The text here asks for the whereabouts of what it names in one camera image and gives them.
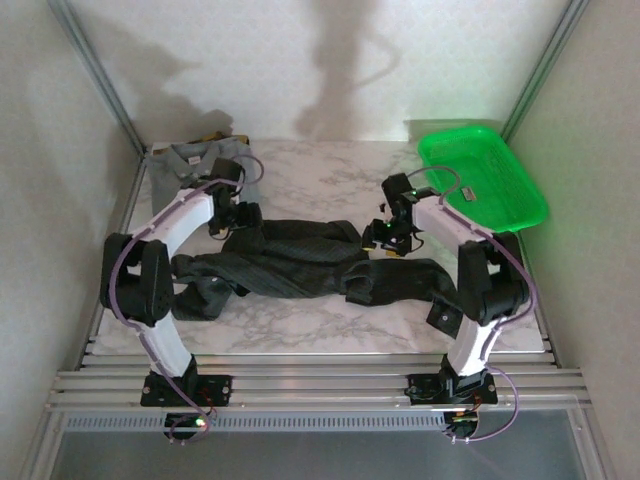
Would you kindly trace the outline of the dark pinstripe long sleeve shirt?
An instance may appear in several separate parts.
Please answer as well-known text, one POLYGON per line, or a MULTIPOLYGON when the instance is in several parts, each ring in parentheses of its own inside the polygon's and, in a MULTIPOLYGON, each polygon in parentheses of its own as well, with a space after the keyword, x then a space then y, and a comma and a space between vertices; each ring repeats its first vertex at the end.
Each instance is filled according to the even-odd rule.
POLYGON ((184 290, 175 296, 174 317, 217 319, 231 295, 282 299, 332 294, 367 307, 402 300, 431 303, 427 322, 450 337, 462 323, 456 287, 431 259, 372 259, 346 220, 266 220, 233 232, 216 253, 179 254, 172 273, 184 290))

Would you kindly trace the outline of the grey long sleeve shirt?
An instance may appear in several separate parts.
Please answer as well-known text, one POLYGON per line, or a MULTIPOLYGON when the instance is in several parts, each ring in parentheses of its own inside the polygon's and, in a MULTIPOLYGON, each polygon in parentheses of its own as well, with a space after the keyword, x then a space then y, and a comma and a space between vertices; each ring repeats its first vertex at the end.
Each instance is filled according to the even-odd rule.
POLYGON ((151 182, 153 214, 168 206, 179 190, 197 180, 208 180, 217 159, 235 161, 244 169, 247 179, 254 180, 260 167, 248 155, 253 155, 251 148, 238 138, 171 144, 162 153, 148 155, 145 165, 151 182))

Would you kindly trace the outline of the green plastic basket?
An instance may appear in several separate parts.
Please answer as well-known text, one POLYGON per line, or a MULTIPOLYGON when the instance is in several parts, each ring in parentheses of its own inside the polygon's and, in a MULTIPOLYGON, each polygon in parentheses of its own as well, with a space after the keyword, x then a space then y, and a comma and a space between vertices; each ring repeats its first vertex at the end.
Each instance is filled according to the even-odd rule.
POLYGON ((496 232, 518 232, 544 222, 547 202, 501 136, 484 126, 467 126, 429 134, 417 144, 425 177, 438 191, 454 185, 452 169, 460 177, 447 201, 475 223, 496 232), (471 187, 475 202, 466 202, 462 187, 471 187))

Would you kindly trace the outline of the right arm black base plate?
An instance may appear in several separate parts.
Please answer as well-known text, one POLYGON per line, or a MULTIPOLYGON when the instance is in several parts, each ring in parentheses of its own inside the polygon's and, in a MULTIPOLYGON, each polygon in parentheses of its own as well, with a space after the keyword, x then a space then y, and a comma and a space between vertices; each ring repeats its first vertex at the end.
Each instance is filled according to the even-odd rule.
POLYGON ((404 394, 412 405, 496 405, 498 397, 494 377, 487 371, 460 377, 441 371, 438 374, 411 374, 404 394))

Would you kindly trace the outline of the aluminium rail frame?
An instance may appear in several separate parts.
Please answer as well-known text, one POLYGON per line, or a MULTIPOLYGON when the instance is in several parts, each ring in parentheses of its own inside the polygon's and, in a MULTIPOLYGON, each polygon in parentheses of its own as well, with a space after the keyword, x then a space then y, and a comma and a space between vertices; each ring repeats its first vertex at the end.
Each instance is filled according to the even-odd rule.
MULTIPOLYGON (((410 374, 434 373, 438 354, 199 355, 203 374, 232 376, 229 408, 239 411, 407 410, 410 374)), ((578 369, 559 367, 550 351, 497 353, 492 364, 508 374, 496 381, 499 406, 513 404, 516 385, 524 409, 590 407, 578 369)), ((56 374, 48 411, 138 411, 144 355, 85 355, 79 369, 56 374)))

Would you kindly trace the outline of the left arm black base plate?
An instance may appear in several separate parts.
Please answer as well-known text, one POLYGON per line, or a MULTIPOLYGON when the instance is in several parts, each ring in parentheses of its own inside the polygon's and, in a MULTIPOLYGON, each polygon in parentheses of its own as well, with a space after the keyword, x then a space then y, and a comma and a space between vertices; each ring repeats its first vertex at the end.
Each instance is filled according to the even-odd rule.
MULTIPOLYGON (((174 377, 172 381, 195 404, 201 407, 226 407, 232 392, 232 377, 228 375, 200 375, 174 377)), ((140 404, 143 407, 182 407, 187 401, 176 392, 168 380, 155 372, 144 381, 140 404)))

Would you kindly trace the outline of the aluminium frame post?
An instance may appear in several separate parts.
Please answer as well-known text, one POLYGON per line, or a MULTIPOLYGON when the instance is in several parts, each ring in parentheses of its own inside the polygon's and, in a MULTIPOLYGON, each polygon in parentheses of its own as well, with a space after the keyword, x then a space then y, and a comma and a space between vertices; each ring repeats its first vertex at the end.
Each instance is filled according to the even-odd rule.
POLYGON ((71 47, 79 55, 95 88, 125 134, 134 152, 139 158, 143 158, 147 147, 104 68, 75 7, 69 0, 46 0, 46 3, 69 40, 71 47))
POLYGON ((567 0, 502 126, 500 135, 507 144, 515 137, 590 3, 591 0, 567 0))

